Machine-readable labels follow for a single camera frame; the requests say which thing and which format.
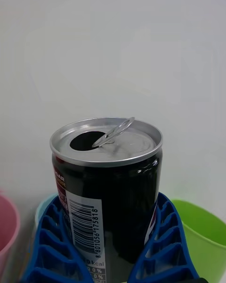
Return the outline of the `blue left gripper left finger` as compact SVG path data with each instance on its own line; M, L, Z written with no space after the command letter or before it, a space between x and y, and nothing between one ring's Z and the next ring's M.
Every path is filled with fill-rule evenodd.
M63 226L60 201L55 196L38 222L21 283L92 283L80 254Z

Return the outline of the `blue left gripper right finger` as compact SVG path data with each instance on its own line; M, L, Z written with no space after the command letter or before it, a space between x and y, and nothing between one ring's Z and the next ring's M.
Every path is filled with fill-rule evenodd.
M197 280L182 221L173 203L158 195L156 223L151 237L129 275L129 283L186 283Z

